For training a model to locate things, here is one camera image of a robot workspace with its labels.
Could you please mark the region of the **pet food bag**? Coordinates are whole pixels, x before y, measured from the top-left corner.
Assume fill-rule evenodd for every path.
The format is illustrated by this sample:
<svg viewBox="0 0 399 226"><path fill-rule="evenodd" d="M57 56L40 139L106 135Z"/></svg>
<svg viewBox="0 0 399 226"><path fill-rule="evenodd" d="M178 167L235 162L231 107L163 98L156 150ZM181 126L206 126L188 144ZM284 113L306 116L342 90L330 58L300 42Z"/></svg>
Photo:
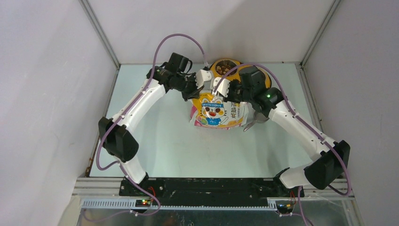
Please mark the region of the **pet food bag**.
<svg viewBox="0 0 399 226"><path fill-rule="evenodd" d="M247 122L247 103L225 102L207 91L191 103L190 122L196 127L229 130Z"/></svg>

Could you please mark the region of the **yellow double pet bowl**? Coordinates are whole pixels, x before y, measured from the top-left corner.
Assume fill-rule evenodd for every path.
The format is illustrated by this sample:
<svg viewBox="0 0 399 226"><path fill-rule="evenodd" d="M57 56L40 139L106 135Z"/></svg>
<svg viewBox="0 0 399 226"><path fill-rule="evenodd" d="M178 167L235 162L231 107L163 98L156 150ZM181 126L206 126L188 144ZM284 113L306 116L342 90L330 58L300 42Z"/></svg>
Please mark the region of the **yellow double pet bowl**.
<svg viewBox="0 0 399 226"><path fill-rule="evenodd" d="M216 78L221 78L228 73L229 70L236 67L237 65L241 65L242 62L233 60L230 58L222 58L215 61L211 67L210 71L213 73L214 78L211 81L210 89L213 91L214 87L217 85L218 81L215 81ZM229 80L229 89L238 90L242 88L242 82L239 76L239 72L244 68L251 67L250 65L241 66L238 69L232 71L227 77L226 80ZM257 69L260 70L265 77L265 87L267 89L271 88L271 78L269 74L262 68L257 66Z"/></svg>

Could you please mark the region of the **metal food scoop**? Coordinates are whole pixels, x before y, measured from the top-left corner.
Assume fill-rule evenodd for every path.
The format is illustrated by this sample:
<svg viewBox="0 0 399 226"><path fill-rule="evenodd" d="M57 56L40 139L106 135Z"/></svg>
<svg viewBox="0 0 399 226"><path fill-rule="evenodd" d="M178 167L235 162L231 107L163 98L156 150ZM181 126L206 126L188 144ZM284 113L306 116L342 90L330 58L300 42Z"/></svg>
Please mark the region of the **metal food scoop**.
<svg viewBox="0 0 399 226"><path fill-rule="evenodd" d="M254 112L253 114L253 120L248 123L244 129L243 132L248 131L250 128L252 128L255 124L261 124L261 123L265 123L269 120L268 116L265 116L263 113L260 112Z"/></svg>

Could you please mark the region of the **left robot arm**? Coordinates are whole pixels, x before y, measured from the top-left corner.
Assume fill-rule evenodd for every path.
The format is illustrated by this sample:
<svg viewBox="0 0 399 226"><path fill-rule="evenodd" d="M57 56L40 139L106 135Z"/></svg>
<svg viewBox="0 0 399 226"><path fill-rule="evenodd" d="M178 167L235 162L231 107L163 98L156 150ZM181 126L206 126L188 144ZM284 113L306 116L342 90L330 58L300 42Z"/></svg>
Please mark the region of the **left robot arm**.
<svg viewBox="0 0 399 226"><path fill-rule="evenodd" d="M130 178L130 189L137 196L147 194L149 184L147 172L137 156L139 143L133 132L150 108L169 90L182 93L185 101L198 97L202 89L196 81L196 74L185 73L192 61L180 54L172 53L167 62L150 69L144 84L132 99L111 118L102 117L98 122L100 146L113 156Z"/></svg>

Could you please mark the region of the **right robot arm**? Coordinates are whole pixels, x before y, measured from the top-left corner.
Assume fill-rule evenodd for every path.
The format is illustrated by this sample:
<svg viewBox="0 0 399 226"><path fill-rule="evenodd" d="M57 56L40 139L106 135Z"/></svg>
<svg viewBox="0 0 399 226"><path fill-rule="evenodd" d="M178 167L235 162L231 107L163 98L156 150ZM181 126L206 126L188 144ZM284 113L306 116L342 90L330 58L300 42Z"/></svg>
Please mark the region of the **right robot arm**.
<svg viewBox="0 0 399 226"><path fill-rule="evenodd" d="M293 188L311 185L326 187L343 196L352 191L348 172L350 145L336 142L317 127L311 125L293 107L278 78L267 67L257 63L244 63L232 70L242 69L241 81L227 80L228 71L213 82L212 93L231 102L249 102L256 112L281 126L293 136L307 152L311 163L286 168L275 176L274 192L285 197Z"/></svg>

